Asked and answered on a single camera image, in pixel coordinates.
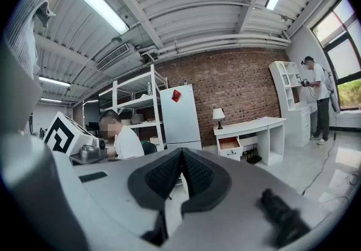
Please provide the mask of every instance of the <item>lamp shade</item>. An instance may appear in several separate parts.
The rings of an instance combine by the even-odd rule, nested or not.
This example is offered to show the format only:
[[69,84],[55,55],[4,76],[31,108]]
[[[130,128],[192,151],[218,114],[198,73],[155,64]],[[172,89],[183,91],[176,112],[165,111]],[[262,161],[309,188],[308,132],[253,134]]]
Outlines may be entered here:
[[213,110],[213,119],[214,120],[221,120],[223,118],[225,118],[225,116],[224,116],[222,109],[214,109]]

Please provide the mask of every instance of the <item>air conditioning unit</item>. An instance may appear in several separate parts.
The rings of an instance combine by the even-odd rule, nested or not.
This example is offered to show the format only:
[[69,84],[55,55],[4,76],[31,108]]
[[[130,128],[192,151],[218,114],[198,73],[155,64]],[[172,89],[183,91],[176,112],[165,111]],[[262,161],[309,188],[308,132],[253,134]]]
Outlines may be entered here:
[[113,50],[110,54],[108,54],[104,59],[102,59],[95,67],[97,70],[101,70],[106,67],[111,62],[115,61],[116,59],[120,58],[123,54],[130,51],[130,49],[134,47],[132,45],[128,45],[124,43],[117,49]]
[[137,51],[133,51],[131,54],[128,53],[126,56],[123,56],[121,59],[117,59],[116,62],[108,65],[102,70],[106,76],[117,77],[121,74],[132,71],[133,69],[143,65],[143,57]]

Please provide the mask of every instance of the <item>table lamp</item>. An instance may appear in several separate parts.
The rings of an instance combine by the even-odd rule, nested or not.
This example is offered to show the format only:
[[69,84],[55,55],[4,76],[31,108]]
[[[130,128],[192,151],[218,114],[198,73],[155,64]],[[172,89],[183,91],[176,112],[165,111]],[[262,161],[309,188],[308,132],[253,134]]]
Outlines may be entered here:
[[218,130],[222,130],[221,121],[225,118],[222,109],[214,109],[213,110],[213,119],[218,120]]

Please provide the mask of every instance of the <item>striped shirt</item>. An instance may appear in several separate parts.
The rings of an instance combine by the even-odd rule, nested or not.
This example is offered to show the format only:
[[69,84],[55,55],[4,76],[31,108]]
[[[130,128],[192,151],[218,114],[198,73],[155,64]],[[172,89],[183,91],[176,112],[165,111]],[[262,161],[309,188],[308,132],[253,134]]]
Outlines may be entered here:
[[37,54],[34,41],[34,20],[38,17],[44,27],[52,16],[47,0],[19,0],[7,25],[3,39],[21,66],[33,78]]

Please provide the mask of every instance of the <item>refrigerator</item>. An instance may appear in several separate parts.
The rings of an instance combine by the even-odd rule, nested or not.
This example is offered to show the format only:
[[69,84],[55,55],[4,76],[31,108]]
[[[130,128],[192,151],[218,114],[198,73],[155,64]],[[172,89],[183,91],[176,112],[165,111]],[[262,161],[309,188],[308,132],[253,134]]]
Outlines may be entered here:
[[[177,102],[172,99],[174,90],[180,92]],[[192,85],[160,91],[160,102],[167,148],[202,150]]]

